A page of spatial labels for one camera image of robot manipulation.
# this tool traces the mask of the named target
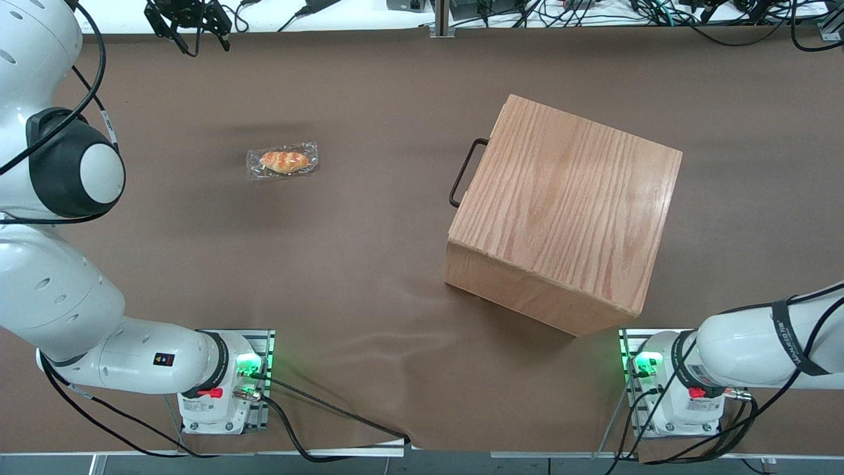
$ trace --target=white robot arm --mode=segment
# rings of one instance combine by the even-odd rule
[[[68,115],[52,98],[82,33],[63,0],[0,0],[0,31],[0,326],[70,383],[179,393],[187,432],[240,433],[249,402],[234,389],[254,388],[247,375],[262,366],[245,338],[128,318],[120,291],[55,227],[21,224],[106,213],[121,197],[124,167],[79,119],[7,165]]]
[[[782,388],[796,369],[792,388],[844,389],[844,282],[713,315],[697,331],[657,333],[629,366],[643,390],[668,388],[659,405],[646,397],[661,436],[711,435],[725,391]]]

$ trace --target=bread roll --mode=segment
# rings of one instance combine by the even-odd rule
[[[310,164],[299,152],[267,152],[261,156],[261,165],[276,173],[293,173]]]

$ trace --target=red switch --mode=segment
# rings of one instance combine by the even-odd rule
[[[223,397],[223,388],[213,388],[210,390],[198,390],[197,394],[200,396],[205,396],[206,394],[211,396],[212,399],[219,399]]]
[[[706,396],[706,391],[703,388],[689,388],[689,397],[692,399],[700,399]]]

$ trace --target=green light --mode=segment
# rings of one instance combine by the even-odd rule
[[[648,374],[655,374],[657,370],[654,366],[663,363],[663,355],[657,352],[641,352],[636,355],[636,367]]]
[[[255,353],[238,355],[235,360],[235,367],[238,374],[249,376],[261,370],[261,357]]]

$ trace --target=packaged bread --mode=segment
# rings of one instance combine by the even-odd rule
[[[250,180],[297,177],[313,172],[318,166],[317,145],[312,142],[249,150],[246,154]]]

